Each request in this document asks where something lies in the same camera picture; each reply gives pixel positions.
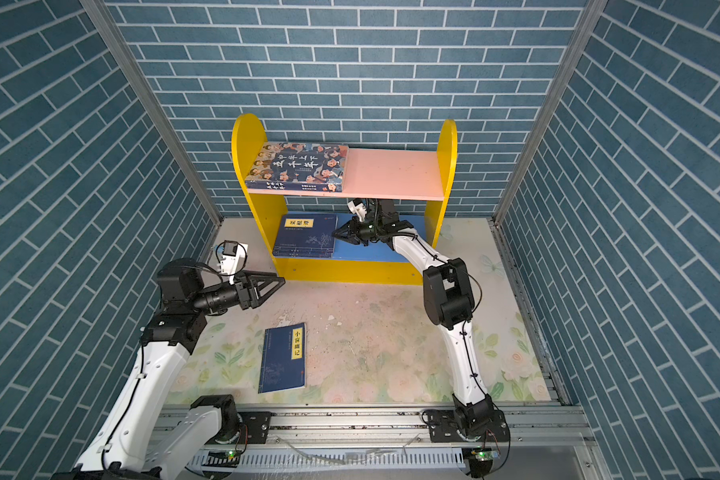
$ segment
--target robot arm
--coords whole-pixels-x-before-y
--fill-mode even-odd
[[[383,242],[422,273],[424,311],[440,330],[451,362],[458,429],[465,438],[480,437],[490,424],[501,420],[480,378],[472,342],[475,302],[467,267],[461,259],[437,252],[410,222],[400,220],[391,200],[367,202],[349,201],[355,216],[333,235],[355,245]]]
[[[202,396],[171,435],[149,455],[146,452],[160,409],[195,349],[206,315],[219,315],[238,305],[243,310],[257,308],[286,282],[276,274],[236,272],[238,263],[244,262],[246,246],[225,242],[224,247],[221,272],[191,258],[169,262],[158,272],[162,310],[144,329],[120,396],[73,471],[54,474],[53,480],[173,480],[209,440],[229,443],[241,434],[231,395]],[[204,287],[200,271],[228,276],[229,281]]]

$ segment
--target stack of books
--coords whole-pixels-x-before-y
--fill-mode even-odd
[[[336,229],[337,223],[337,214],[285,214],[282,216],[272,255],[331,258],[336,243],[331,233]]]

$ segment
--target floor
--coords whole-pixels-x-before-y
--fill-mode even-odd
[[[225,220],[222,240],[250,245],[247,270],[275,271],[253,219]],[[474,343],[493,399],[549,400],[488,221],[447,218],[438,250],[461,257],[482,286]],[[306,388],[259,394],[264,329],[299,322],[306,324]],[[293,281],[259,309],[209,317],[166,404],[219,393],[237,404],[416,404],[450,402],[451,392],[445,345],[424,313],[420,286]]]

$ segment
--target book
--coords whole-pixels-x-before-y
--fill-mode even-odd
[[[259,393],[304,387],[305,340],[304,323],[264,331]]]
[[[337,222],[337,214],[292,212],[283,215],[272,255],[331,258],[336,244],[331,233]]]
[[[246,187],[339,193],[349,147],[266,142],[246,176]]]

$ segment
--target book spine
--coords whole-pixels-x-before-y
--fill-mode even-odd
[[[262,347],[262,368],[259,370],[259,393],[264,387],[264,366],[266,365],[267,343],[269,343],[269,330],[264,330],[264,347]]]
[[[278,182],[278,181],[264,181],[264,180],[246,180],[246,187],[261,190],[290,190],[290,191],[305,191],[305,192],[321,192],[328,195],[340,194],[342,192],[342,186],[336,185],[336,190],[331,192],[323,190],[323,186],[327,184],[301,184],[297,182]]]

